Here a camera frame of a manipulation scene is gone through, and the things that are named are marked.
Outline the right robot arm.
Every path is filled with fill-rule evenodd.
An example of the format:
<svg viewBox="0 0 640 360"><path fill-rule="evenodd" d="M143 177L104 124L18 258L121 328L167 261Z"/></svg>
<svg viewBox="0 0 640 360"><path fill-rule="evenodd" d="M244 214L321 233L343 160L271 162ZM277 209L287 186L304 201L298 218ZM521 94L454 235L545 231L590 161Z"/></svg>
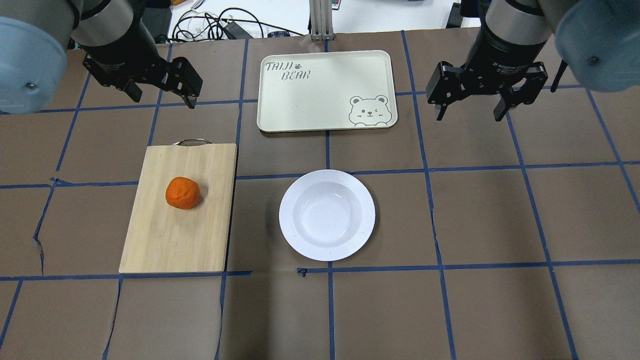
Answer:
<svg viewBox="0 0 640 360"><path fill-rule="evenodd" d="M637 0L464 0L460 14L478 18L480 30L464 64L439 62L427 83L437 121L470 96L499 95L498 122L534 103L549 78L537 57L551 37L561 59L551 91L567 69L590 91L621 92L640 82Z"/></svg>

